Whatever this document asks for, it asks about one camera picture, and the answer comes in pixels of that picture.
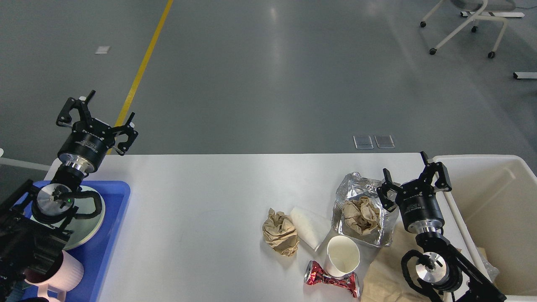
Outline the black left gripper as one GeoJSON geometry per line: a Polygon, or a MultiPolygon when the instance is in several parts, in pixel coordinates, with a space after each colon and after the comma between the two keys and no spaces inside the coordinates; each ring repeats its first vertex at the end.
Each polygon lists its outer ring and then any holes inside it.
{"type": "Polygon", "coordinates": [[[132,124],[136,114],[134,112],[125,124],[113,128],[99,119],[94,120],[88,104],[95,93],[92,90],[84,99],[68,98],[56,118],[57,126],[71,128],[71,134],[58,151],[57,157],[64,166],[82,173],[96,172],[109,149],[114,149],[118,155],[125,155],[138,136],[132,124]],[[73,109],[78,111],[78,122],[73,122],[70,115],[73,109]],[[116,138],[122,135],[127,136],[127,140],[116,146],[116,138]]]}

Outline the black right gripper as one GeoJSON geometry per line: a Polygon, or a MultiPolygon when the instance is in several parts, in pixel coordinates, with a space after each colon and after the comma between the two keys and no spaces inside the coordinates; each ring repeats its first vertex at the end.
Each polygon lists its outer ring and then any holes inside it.
{"type": "Polygon", "coordinates": [[[424,163],[420,180],[404,183],[399,191],[390,171],[384,168],[384,181],[376,188],[382,208],[394,211],[399,207],[405,231],[410,233],[422,233],[424,228],[443,228],[445,220],[435,193],[452,191],[447,167],[442,162],[429,162],[424,151],[420,155],[424,163]]]}

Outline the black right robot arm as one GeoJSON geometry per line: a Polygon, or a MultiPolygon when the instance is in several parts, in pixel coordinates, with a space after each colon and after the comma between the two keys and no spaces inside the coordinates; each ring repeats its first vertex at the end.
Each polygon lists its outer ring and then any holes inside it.
{"type": "Polygon", "coordinates": [[[445,220],[437,192],[452,190],[448,170],[442,162],[430,162],[421,152],[424,169],[418,178],[395,184],[383,170],[384,181],[376,188],[384,210],[398,209],[405,231],[415,235],[421,251],[411,249],[401,258],[401,271],[409,287],[432,302],[441,294],[453,295],[469,279],[461,302],[504,302],[506,296],[479,271],[443,234],[445,220]]]}

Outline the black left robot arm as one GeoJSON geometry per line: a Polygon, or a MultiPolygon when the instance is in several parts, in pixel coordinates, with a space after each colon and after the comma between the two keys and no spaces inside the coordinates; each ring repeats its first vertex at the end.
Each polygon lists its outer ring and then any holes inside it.
{"type": "Polygon", "coordinates": [[[60,161],[49,184],[27,180],[1,203],[1,300],[18,283],[38,287],[34,301],[63,302],[82,280],[83,266],[68,250],[89,241],[105,218],[105,201],[96,189],[83,187],[107,152],[123,156],[138,132],[131,113],[123,125],[94,118],[86,97],[68,98],[56,118],[70,134],[60,147],[60,161]]]}

